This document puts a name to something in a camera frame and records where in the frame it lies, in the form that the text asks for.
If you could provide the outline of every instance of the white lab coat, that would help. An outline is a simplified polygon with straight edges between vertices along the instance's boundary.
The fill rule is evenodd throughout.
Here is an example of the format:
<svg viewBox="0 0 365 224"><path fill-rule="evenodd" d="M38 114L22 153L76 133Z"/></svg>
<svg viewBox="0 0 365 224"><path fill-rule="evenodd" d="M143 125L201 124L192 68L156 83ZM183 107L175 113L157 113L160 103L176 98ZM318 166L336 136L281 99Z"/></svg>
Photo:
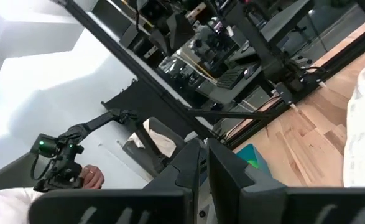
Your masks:
<svg viewBox="0 0 365 224"><path fill-rule="evenodd" d="M41 195L33 188L0 190L0 224L28 224L30 205Z"/></svg>

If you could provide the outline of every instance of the cable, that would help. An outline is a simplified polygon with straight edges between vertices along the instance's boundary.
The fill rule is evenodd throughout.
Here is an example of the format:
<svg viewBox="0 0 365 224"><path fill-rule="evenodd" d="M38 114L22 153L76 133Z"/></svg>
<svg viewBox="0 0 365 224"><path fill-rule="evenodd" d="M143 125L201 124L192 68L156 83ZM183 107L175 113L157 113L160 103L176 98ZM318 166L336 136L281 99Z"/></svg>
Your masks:
<svg viewBox="0 0 365 224"><path fill-rule="evenodd" d="M40 180L41 178L43 178L43 176L47 173L48 169L50 168L51 163L53 163L55 161L54 159L50 159L48 164L45 166L43 172L39 175L39 177L36 178L34 176L34 171L35 171L35 167L37 165L38 160L39 160L39 155L36 155L36 157L34 158L33 164L32 164L32 168L30 168L30 178L33 180Z"/></svg>
<svg viewBox="0 0 365 224"><path fill-rule="evenodd" d="M135 3L135 27L139 32L139 9L138 9L138 1Z"/></svg>
<svg viewBox="0 0 365 224"><path fill-rule="evenodd" d="M305 17L309 20L309 24L311 25L311 27L312 27L312 29L313 29L313 31L314 31L314 33L315 33L315 35L319 38L320 43L321 43L321 45L322 45L323 49L325 50L325 52L328 52L327 47L326 47L326 44L325 44L325 43L324 43L324 41L322 40L322 38L321 38L321 36L320 36L320 34L319 34L319 32L318 32L318 29L316 28L315 24L314 24L314 23L313 23L313 21L312 21L311 16L310 16L309 14L307 14L307 15L305 15Z"/></svg>
<svg viewBox="0 0 365 224"><path fill-rule="evenodd" d="M119 11L121 11L122 12L122 10L119 8L119 7L117 7L117 5L115 5L115 3L113 3L112 1L110 1L110 0L108 0L108 2L110 3L110 4L112 4L112 6L114 6L114 7L116 7L116 9L118 9ZM128 3L125 1L125 0L121 0L121 2L124 4L124 5L126 5L132 12L135 12L136 13L136 10L133 8L133 7L131 7L130 5L128 5ZM143 19L150 27L153 27L154 25L151 23L151 22L149 22L144 16L140 16L141 17L141 19Z"/></svg>
<svg viewBox="0 0 365 224"><path fill-rule="evenodd" d="M216 82L217 80L212 77L204 68L202 68L199 64L197 64L192 58L189 57L189 55L187 55L184 51L181 50L181 54L183 54L183 56L185 56L187 59L189 59L189 61L191 61L195 66L197 66L199 68L199 70L202 71L202 75L206 75L208 78L212 79L214 82ZM189 67L193 68L194 71L196 71L196 68L191 65L190 63L186 62L183 58L177 56L177 54L174 54L174 56L176 56L178 59L180 59L181 61L185 62Z"/></svg>

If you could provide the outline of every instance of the finger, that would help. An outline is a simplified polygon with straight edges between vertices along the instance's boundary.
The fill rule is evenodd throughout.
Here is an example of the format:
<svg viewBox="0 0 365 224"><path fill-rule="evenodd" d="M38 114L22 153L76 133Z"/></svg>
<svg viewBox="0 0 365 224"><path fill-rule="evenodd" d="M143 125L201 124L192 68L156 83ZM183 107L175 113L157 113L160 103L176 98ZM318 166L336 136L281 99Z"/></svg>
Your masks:
<svg viewBox="0 0 365 224"><path fill-rule="evenodd" d="M90 168L88 166L85 166L79 176L82 178L85 178L89 172L90 172Z"/></svg>
<svg viewBox="0 0 365 224"><path fill-rule="evenodd" d="M102 185L103 185L104 182L105 182L105 178L104 178L103 175L101 175L99 177L99 180L97 181L97 183L91 189L100 189L100 188L102 188Z"/></svg>
<svg viewBox="0 0 365 224"><path fill-rule="evenodd" d="M97 183L97 181L99 181L99 178L101 177L101 173L97 172L94 174L94 177L88 182L88 184L86 185L86 187L92 188L95 186L95 184Z"/></svg>
<svg viewBox="0 0 365 224"><path fill-rule="evenodd" d="M95 173L90 170L89 173L85 176L84 178L84 183L83 186L86 187L88 183L90 183L90 181L94 178Z"/></svg>

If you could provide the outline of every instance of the screw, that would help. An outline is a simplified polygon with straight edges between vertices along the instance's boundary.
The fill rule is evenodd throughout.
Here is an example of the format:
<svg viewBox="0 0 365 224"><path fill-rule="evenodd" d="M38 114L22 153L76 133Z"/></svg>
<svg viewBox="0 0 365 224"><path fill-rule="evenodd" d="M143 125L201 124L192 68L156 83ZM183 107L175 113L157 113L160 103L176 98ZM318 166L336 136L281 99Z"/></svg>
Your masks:
<svg viewBox="0 0 365 224"><path fill-rule="evenodd" d="M200 218L204 218L205 216L206 216L206 212L205 211L200 211L199 212L199 216L200 216Z"/></svg>

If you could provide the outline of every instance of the white sleeve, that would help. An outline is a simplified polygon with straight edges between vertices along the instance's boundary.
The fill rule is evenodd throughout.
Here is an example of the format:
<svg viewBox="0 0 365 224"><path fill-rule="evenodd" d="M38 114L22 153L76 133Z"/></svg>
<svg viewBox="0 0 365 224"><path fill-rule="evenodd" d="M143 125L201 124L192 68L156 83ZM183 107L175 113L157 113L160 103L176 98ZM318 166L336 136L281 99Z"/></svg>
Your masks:
<svg viewBox="0 0 365 224"><path fill-rule="evenodd" d="M344 186L365 187L365 68L348 102Z"/></svg>
<svg viewBox="0 0 365 224"><path fill-rule="evenodd" d="M27 224L29 207L41 195L33 188L0 190L0 224Z"/></svg>

